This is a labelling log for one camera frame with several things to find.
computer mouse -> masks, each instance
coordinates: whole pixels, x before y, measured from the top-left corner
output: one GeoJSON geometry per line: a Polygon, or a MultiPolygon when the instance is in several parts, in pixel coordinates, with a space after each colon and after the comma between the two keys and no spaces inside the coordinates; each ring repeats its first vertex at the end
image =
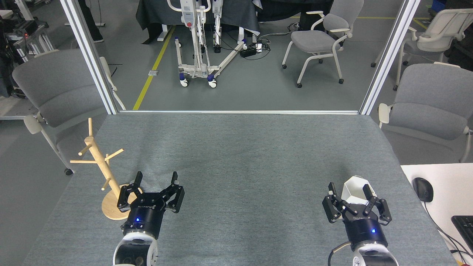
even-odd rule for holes
{"type": "Polygon", "coordinates": [[[412,180],[412,186],[421,201],[432,202],[434,199],[434,189],[429,181],[421,177],[416,177],[412,180]]]}

gray carpet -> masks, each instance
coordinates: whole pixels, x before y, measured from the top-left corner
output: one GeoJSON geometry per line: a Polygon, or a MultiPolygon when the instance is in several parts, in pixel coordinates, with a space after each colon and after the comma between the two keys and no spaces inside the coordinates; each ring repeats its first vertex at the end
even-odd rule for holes
{"type": "MultiPolygon", "coordinates": [[[[352,175],[388,201],[383,227],[400,265],[455,265],[429,221],[391,146],[369,116],[108,116],[97,142],[119,183],[143,172],[143,188],[165,188],[179,174],[180,213],[166,212],[160,265],[325,265],[347,240],[342,222],[322,208],[327,185],[341,192],[352,175]]],[[[111,265],[124,221],[105,218],[97,166],[80,165],[23,265],[111,265]]],[[[350,265],[349,248],[333,265],[350,265]]]]}

chair backrest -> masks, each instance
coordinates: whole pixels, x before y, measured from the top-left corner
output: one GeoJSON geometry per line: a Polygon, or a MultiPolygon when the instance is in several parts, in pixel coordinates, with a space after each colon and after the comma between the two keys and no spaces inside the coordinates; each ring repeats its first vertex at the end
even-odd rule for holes
{"type": "Polygon", "coordinates": [[[473,115],[473,72],[442,64],[405,69],[389,124],[452,140],[473,115]]]}
{"type": "Polygon", "coordinates": [[[80,49],[34,58],[16,67],[13,78],[52,127],[104,107],[80,49]]]}
{"type": "Polygon", "coordinates": [[[473,9],[444,9],[437,13],[420,36],[417,47],[427,52],[450,48],[454,38],[463,39],[463,32],[473,23],[473,9]]]}
{"type": "Polygon", "coordinates": [[[363,0],[335,0],[333,1],[330,13],[324,18],[324,27],[326,30],[337,28],[353,28],[353,23],[358,17],[361,8],[363,7],[363,0]],[[343,18],[348,26],[344,23],[338,22],[333,15],[343,18]]]}

person's leg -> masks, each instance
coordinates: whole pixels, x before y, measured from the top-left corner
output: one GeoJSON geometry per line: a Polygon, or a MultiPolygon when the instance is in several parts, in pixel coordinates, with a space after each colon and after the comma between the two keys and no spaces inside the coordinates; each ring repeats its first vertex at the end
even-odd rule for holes
{"type": "Polygon", "coordinates": [[[84,15],[84,19],[86,20],[87,27],[89,29],[90,35],[94,41],[103,41],[102,34],[98,30],[97,26],[95,25],[94,18],[92,17],[92,13],[90,12],[89,7],[86,4],[85,0],[78,0],[80,10],[82,10],[82,14],[84,15]]]}

aluminum frame pillar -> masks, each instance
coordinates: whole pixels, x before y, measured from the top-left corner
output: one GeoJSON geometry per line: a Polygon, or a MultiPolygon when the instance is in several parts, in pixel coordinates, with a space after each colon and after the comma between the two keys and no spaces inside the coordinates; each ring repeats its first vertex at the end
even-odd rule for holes
{"type": "Polygon", "coordinates": [[[92,74],[92,78],[102,98],[105,109],[109,115],[116,115],[118,111],[112,100],[112,93],[106,81],[105,71],[100,62],[97,50],[95,49],[94,41],[90,36],[82,11],[80,10],[79,3],[77,0],[61,0],[61,5],[66,13],[67,20],[74,32],[80,50],[82,51],[82,55],[86,60],[90,74],[92,74]]]}
{"type": "Polygon", "coordinates": [[[376,68],[375,75],[369,86],[369,90],[363,100],[363,104],[359,110],[361,115],[369,115],[376,103],[379,92],[386,80],[386,77],[393,65],[394,59],[401,47],[401,43],[407,33],[407,28],[411,24],[420,0],[405,0],[399,13],[397,14],[393,30],[389,36],[383,56],[376,68]]]}

